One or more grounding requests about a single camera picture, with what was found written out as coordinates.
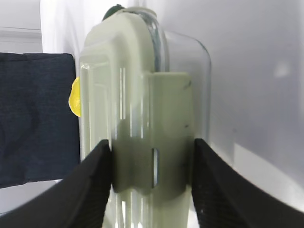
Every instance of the yellow object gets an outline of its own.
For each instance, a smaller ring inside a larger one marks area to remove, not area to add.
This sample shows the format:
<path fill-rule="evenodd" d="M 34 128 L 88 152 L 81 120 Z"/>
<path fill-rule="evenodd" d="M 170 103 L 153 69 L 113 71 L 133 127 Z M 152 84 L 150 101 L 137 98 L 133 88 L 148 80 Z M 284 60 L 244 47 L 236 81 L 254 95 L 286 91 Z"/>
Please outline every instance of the yellow object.
<path fill-rule="evenodd" d="M 79 77 L 77 77 L 72 84 L 72 91 L 70 94 L 70 98 L 68 100 L 68 104 L 72 112 L 80 117 L 80 84 Z"/>

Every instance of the dark blue fabric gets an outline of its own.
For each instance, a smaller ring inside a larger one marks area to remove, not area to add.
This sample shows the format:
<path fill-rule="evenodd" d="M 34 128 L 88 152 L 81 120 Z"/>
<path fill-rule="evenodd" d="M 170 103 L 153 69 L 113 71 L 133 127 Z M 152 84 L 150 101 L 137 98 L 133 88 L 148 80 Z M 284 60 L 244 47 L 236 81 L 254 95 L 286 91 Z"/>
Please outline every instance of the dark blue fabric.
<path fill-rule="evenodd" d="M 69 54 L 0 53 L 0 188 L 62 179 L 80 163 Z"/>

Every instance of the white wall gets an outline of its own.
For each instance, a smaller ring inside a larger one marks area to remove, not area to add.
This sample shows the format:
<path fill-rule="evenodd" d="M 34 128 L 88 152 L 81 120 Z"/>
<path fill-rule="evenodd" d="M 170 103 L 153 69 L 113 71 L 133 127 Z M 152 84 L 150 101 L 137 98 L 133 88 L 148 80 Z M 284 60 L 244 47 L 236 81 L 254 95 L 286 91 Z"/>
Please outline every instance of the white wall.
<path fill-rule="evenodd" d="M 42 52 L 39 0 L 0 0 L 0 52 Z"/>

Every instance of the green bottle cap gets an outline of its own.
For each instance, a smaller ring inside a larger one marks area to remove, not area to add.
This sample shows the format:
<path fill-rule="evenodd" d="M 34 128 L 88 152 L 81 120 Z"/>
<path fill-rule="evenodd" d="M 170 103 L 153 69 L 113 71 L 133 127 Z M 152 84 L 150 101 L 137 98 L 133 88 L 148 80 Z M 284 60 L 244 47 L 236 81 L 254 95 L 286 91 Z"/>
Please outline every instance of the green bottle cap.
<path fill-rule="evenodd" d="M 117 4 L 116 6 L 111 7 L 106 13 L 103 20 L 107 19 L 109 16 L 115 14 L 117 11 L 124 9 L 123 6 Z"/>

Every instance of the white backdrop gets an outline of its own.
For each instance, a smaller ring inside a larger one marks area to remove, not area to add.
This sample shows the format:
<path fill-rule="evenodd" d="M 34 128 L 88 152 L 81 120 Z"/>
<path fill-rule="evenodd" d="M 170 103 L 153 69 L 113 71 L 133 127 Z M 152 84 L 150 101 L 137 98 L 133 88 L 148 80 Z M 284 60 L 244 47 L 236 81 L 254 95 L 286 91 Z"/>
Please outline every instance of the white backdrop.
<path fill-rule="evenodd" d="M 167 30 L 212 61 L 210 146 L 236 171 L 304 211 L 302 0 L 146 0 Z M 43 51 L 76 62 L 106 10 L 135 1 L 42 0 Z"/>

